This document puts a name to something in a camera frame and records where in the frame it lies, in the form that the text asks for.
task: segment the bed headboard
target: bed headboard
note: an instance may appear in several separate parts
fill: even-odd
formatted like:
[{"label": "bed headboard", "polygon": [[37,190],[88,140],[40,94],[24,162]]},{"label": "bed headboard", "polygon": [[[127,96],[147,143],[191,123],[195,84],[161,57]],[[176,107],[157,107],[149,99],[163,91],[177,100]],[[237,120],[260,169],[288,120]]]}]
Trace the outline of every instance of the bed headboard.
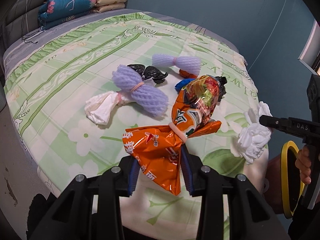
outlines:
[{"label": "bed headboard", "polygon": [[0,26],[0,65],[3,54],[21,36],[39,28],[38,10],[43,0],[18,0]]}]

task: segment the white tissue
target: white tissue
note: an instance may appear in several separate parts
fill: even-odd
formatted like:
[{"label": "white tissue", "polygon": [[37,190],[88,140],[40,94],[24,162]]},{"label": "white tissue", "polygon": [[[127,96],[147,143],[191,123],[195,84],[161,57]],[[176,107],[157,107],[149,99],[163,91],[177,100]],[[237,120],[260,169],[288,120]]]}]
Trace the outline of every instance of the white tissue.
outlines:
[{"label": "white tissue", "polygon": [[95,124],[107,125],[110,113],[116,105],[125,105],[132,102],[134,102],[133,99],[125,92],[109,91],[86,101],[84,111]]},{"label": "white tissue", "polygon": [[249,127],[242,129],[236,146],[239,155],[246,159],[247,165],[262,155],[265,145],[270,140],[271,129],[259,123],[262,115],[272,116],[269,106],[262,101],[258,105],[258,111],[249,108],[248,112],[244,112]]}]

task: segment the plaid pattern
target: plaid pattern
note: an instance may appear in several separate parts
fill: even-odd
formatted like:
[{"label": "plaid pattern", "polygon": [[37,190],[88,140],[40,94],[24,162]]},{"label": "plaid pattern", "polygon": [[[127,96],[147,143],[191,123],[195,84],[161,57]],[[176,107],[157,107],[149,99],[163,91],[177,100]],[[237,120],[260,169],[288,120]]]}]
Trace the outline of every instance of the plaid pattern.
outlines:
[{"label": "plaid pattern", "polygon": [[[7,78],[6,97],[21,141],[56,195],[79,173],[95,176],[117,165],[127,155],[121,140],[125,128],[170,122],[177,97],[174,86],[180,81],[176,67],[168,70],[167,82],[159,87],[170,102],[163,119],[149,117],[136,103],[116,107],[107,127],[94,125],[84,113],[86,100],[118,90],[111,77],[119,64],[150,65],[155,53],[198,56],[201,75],[227,77],[227,94],[213,114],[222,121],[220,130],[189,139],[187,147],[220,174],[242,172],[244,159],[237,157],[233,138],[247,126],[243,112],[258,104],[244,58],[188,27],[132,13],[92,22],[55,38]],[[174,196],[141,174],[133,196],[121,199],[124,226],[156,239],[195,238],[201,198],[191,198],[183,179],[181,184],[181,194]]]}]

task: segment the yellow oval frame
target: yellow oval frame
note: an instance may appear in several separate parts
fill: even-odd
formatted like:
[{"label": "yellow oval frame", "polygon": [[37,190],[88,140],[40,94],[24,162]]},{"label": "yellow oval frame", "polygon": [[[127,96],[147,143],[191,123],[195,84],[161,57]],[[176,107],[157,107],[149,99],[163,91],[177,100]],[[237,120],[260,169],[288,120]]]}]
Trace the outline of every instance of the yellow oval frame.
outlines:
[{"label": "yellow oval frame", "polygon": [[[290,209],[290,201],[289,201],[289,182],[288,182],[288,163],[287,163],[287,155],[288,150],[291,150],[296,158],[298,157],[299,148],[293,141],[288,141],[285,143],[281,150],[281,195],[282,195],[282,206],[284,215],[287,219],[292,218],[294,210]],[[302,195],[304,188],[304,183],[300,181],[300,194]]]}]

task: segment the metal screw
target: metal screw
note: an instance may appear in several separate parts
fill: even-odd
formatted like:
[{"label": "metal screw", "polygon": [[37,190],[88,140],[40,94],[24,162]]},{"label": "metal screw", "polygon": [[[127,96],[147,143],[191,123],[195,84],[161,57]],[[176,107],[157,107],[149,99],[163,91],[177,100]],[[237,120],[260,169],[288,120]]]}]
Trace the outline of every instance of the metal screw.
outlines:
[{"label": "metal screw", "polygon": [[209,166],[202,166],[201,171],[203,171],[204,173],[208,173],[208,172],[210,172],[210,167]]},{"label": "metal screw", "polygon": [[119,166],[114,166],[111,168],[111,171],[113,173],[119,173],[121,171],[121,168]]},{"label": "metal screw", "polygon": [[81,181],[83,181],[83,180],[84,180],[84,175],[79,174],[79,175],[76,176],[76,181],[77,181],[77,182],[81,182]]},{"label": "metal screw", "polygon": [[237,179],[239,179],[239,181],[245,181],[247,178],[243,174],[238,174]]}]

